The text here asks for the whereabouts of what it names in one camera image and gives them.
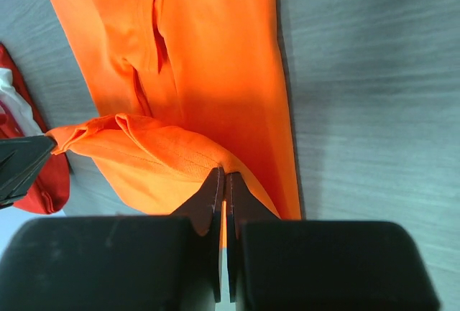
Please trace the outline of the orange t-shirt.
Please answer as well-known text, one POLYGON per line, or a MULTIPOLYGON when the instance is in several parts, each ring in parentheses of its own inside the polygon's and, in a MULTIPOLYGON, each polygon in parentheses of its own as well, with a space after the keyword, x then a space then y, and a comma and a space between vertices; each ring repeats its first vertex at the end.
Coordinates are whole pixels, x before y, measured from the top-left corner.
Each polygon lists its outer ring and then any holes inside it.
POLYGON ((301 216, 275 0, 50 0, 98 117, 50 131, 128 206, 180 207, 219 167, 301 216))

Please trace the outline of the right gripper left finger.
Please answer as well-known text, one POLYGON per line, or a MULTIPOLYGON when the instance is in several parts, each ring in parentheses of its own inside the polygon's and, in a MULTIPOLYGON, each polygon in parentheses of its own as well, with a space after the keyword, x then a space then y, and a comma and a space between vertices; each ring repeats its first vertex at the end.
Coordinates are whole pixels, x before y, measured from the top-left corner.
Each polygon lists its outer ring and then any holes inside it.
POLYGON ((167 216, 38 218, 1 258, 3 310, 213 310, 224 173, 167 216))

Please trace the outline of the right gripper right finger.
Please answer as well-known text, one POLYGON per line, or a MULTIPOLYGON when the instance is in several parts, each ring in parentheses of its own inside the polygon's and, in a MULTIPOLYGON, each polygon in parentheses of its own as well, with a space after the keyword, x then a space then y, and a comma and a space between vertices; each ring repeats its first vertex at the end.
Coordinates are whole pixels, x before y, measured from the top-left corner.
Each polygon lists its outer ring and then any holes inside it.
POLYGON ((238 310, 439 310, 418 247, 389 221, 288 221, 226 178, 230 300, 238 310))

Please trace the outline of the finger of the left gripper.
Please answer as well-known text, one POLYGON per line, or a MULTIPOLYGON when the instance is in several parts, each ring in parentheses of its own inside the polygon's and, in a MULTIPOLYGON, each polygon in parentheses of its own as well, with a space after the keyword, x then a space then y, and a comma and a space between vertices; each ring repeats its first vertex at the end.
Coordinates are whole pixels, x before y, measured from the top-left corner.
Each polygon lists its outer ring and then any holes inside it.
POLYGON ((27 194, 55 146, 55 141, 44 135, 1 140, 2 208, 27 194))

